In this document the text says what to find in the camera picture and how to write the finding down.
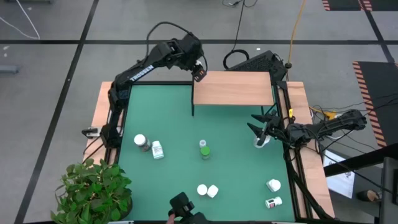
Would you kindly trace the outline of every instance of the plant pot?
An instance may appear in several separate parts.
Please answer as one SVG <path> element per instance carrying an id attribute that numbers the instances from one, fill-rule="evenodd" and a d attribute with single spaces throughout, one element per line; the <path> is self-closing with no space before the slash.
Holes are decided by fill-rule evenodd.
<path id="1" fill-rule="evenodd" d="M 127 211 L 126 212 L 121 211 L 120 220 L 125 219 L 130 214 L 131 210 L 132 210 L 132 199 L 130 197 L 130 205 L 127 206 Z"/>

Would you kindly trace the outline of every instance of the green bottle cap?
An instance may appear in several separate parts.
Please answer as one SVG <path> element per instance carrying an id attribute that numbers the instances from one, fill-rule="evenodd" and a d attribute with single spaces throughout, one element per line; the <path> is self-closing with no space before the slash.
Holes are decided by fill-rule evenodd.
<path id="1" fill-rule="evenodd" d="M 208 156 L 208 155 L 210 155 L 210 148 L 209 148 L 208 146 L 202 147 L 202 148 L 200 149 L 200 153 L 201 153 L 203 156 Z"/>

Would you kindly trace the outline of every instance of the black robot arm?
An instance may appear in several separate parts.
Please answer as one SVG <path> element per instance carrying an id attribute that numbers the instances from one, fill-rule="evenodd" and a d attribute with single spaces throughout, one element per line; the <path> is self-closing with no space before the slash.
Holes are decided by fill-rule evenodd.
<path id="1" fill-rule="evenodd" d="M 326 135 L 332 135 L 335 131 L 342 129 L 362 130 L 365 128 L 366 118 L 358 110 L 349 110 L 340 117 L 329 121 L 321 121 L 318 124 L 289 124 L 283 128 L 282 120 L 276 116 L 276 111 L 265 115 L 252 115 L 262 123 L 267 123 L 264 128 L 259 128 L 248 123 L 248 126 L 257 136 L 257 145 L 265 145 L 267 136 L 280 139 L 290 146 L 300 147 L 311 141 L 311 139 L 322 138 Z"/>
<path id="2" fill-rule="evenodd" d="M 120 115 L 127 108 L 131 87 L 140 78 L 155 68 L 177 66 L 182 70 L 192 71 L 193 79 L 200 82 L 206 75 L 198 61 L 204 56 L 202 46 L 192 33 L 182 40 L 172 39 L 157 44 L 142 61 L 126 71 L 116 75 L 108 91 L 109 117 L 108 122 L 101 129 L 101 139 L 106 148 L 116 148 L 121 145 L 121 135 L 117 130 Z"/>

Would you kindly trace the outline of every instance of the black camera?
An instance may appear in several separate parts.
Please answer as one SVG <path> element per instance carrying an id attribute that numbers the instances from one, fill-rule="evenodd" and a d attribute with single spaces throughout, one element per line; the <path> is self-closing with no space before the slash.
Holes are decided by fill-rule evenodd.
<path id="1" fill-rule="evenodd" d="M 198 212 L 192 214 L 192 209 L 195 208 L 192 202 L 189 201 L 185 192 L 179 193 L 177 196 L 170 200 L 172 209 L 169 211 L 169 216 L 174 214 L 175 217 L 182 217 L 181 224 L 208 224 L 204 214 Z"/>

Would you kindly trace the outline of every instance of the green mat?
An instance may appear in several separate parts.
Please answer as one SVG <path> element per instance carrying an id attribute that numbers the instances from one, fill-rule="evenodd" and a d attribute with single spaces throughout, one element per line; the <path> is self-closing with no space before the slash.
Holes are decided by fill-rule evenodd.
<path id="1" fill-rule="evenodd" d="M 131 92 L 120 166 L 132 180 L 134 203 L 126 220 L 166 220 L 171 198 L 185 192 L 212 221 L 294 221 L 282 144 L 271 140 L 265 148 L 253 146 L 246 123 L 258 126 L 250 114 L 259 106 L 196 106 L 191 116 L 191 86 L 136 85 Z M 165 157 L 155 160 L 142 152 L 134 136 L 160 141 Z M 199 141 L 211 149 L 203 160 Z M 277 179 L 282 187 L 272 193 L 266 182 Z M 200 196 L 197 187 L 219 188 L 214 198 Z M 265 200 L 280 196 L 283 204 L 268 209 Z"/>

